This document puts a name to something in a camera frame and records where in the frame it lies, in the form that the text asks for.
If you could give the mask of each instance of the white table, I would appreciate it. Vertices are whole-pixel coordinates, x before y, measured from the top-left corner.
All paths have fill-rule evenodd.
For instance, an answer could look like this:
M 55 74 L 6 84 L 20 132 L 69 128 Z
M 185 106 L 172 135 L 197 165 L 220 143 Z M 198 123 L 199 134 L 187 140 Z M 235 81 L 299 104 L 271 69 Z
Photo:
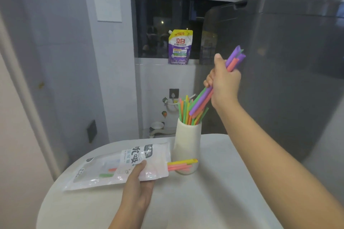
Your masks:
M 107 229 L 116 213 L 123 184 L 63 192 L 75 170 L 89 157 L 137 145 L 174 142 L 174 137 L 107 144 L 80 158 L 56 180 L 46 195 L 37 229 Z M 282 229 L 264 201 L 229 137 L 201 137 L 199 169 L 192 175 L 159 179 L 143 229 Z

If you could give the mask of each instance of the plastic bag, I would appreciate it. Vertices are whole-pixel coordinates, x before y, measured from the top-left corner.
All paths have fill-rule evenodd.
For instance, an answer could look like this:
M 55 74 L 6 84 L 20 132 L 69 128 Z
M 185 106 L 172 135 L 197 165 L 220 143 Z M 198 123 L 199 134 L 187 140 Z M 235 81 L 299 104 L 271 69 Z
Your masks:
M 184 65 L 189 62 L 192 34 L 192 30 L 172 31 L 169 37 L 169 64 Z
M 154 180 L 169 175 L 170 145 L 149 144 L 106 155 L 89 158 L 75 172 L 65 190 L 125 183 L 135 165 L 147 160 L 139 175 L 140 181 Z

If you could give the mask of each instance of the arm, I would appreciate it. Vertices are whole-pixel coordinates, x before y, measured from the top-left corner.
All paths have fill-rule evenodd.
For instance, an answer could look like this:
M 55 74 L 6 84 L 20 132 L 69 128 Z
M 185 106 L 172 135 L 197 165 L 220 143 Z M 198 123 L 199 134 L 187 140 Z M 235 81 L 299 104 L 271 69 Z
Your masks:
M 146 161 L 136 165 L 124 186 L 122 201 L 109 229 L 140 229 L 152 198 L 154 181 L 139 180 Z
M 344 209 L 325 187 L 239 105 L 241 75 L 220 55 L 204 84 L 212 104 L 265 201 L 285 229 L 344 228 Z

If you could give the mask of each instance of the light switch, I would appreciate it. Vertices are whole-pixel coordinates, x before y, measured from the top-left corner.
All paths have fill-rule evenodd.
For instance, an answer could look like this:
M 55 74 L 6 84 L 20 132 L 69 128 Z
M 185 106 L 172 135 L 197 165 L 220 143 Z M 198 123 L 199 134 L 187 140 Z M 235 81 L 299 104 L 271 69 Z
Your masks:
M 94 0 L 97 20 L 102 22 L 122 22 L 120 0 Z

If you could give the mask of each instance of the white vase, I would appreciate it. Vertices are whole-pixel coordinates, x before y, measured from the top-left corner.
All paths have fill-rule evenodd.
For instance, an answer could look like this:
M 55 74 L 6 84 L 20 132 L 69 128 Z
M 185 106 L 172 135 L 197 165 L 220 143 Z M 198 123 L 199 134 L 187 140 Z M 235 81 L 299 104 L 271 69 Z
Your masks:
M 200 158 L 200 134 L 202 123 L 197 125 L 186 125 L 178 118 L 177 130 L 175 133 L 174 147 L 172 150 L 172 161 Z M 190 171 L 178 170 L 183 175 L 189 175 L 196 171 L 199 163 L 194 163 Z

